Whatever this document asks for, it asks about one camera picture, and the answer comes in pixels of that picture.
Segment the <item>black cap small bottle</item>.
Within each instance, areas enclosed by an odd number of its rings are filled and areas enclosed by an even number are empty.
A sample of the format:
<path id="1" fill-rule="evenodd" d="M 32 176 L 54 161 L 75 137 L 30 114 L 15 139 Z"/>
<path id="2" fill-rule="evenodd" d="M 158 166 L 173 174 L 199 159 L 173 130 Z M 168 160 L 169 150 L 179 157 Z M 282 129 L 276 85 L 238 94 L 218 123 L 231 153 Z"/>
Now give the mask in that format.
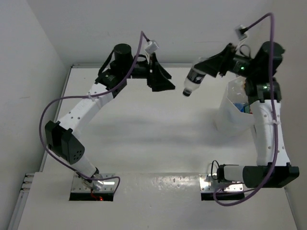
<path id="1" fill-rule="evenodd" d="M 205 61 L 206 59 L 207 59 L 206 57 L 199 57 L 197 60 L 195 60 L 192 63 L 192 66 L 184 81 L 184 90 L 182 93 L 184 96 L 189 97 L 193 91 L 195 91 L 200 87 L 200 84 L 203 81 L 206 73 L 203 72 L 202 70 L 197 69 L 195 65 Z"/>

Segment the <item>blue label clear bottle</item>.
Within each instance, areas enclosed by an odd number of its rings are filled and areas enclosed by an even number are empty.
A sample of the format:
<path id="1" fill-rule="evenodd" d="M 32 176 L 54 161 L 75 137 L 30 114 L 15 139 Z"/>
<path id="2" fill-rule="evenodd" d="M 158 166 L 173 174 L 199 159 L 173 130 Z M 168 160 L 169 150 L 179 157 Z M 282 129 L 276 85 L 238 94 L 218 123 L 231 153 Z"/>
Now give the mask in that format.
<path id="1" fill-rule="evenodd" d="M 251 114 L 248 103 L 234 103 L 234 106 L 242 113 Z"/>

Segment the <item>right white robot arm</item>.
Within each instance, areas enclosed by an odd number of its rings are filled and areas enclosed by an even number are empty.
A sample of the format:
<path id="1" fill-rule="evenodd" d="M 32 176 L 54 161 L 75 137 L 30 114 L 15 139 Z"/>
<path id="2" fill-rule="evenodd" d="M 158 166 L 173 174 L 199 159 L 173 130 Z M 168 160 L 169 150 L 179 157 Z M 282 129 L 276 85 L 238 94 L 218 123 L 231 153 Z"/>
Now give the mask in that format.
<path id="1" fill-rule="evenodd" d="M 220 165 L 220 183 L 242 182 L 248 188 L 281 188 L 299 176 L 299 167 L 290 163 L 283 144 L 280 121 L 282 95 L 274 78 L 283 60 L 284 48 L 264 42 L 254 58 L 236 54 L 229 43 L 220 53 L 206 58 L 195 69 L 205 75 L 224 76 L 228 71 L 245 78 L 244 91 L 254 118 L 251 130 L 256 147 L 255 166 Z"/>

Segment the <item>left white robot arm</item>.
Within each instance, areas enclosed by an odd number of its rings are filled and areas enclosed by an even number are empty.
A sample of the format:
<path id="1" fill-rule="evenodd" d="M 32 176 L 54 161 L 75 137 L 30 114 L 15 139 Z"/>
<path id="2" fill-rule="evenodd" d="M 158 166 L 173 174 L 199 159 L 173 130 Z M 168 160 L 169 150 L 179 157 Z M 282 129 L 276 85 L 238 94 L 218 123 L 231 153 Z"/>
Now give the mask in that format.
<path id="1" fill-rule="evenodd" d="M 99 170 L 88 160 L 79 141 L 82 129 L 100 109 L 124 89 L 128 79 L 145 79 L 153 92 L 174 90 L 171 75 L 156 58 L 159 48 L 154 40 L 145 44 L 145 53 L 132 56 L 128 44 L 117 44 L 98 72 L 88 95 L 57 122 L 45 125 L 48 148 L 71 166 L 87 187 L 101 179 Z"/>

